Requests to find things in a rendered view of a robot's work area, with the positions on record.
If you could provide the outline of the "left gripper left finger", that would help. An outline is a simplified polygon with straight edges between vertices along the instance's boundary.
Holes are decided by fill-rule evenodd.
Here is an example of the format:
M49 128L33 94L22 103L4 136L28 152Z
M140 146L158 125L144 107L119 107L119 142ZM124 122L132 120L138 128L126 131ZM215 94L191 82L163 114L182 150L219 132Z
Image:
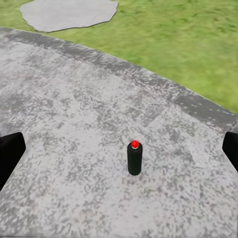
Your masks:
M22 132L0 137L0 191L26 150Z

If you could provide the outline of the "insectifuge atomizer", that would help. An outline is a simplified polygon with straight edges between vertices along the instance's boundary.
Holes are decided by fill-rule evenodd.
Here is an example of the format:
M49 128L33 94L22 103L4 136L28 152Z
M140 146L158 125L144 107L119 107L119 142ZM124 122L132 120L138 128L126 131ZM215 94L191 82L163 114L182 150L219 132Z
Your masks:
M132 137L129 141L131 143L127 146L128 172L136 176L141 172L143 147L139 141L133 140Z

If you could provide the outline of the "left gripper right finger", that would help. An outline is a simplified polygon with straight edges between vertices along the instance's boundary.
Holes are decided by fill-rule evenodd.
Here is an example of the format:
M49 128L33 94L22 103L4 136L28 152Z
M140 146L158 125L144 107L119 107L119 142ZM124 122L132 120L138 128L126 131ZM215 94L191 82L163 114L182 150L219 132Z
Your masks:
M228 131L222 149L238 172L238 134Z

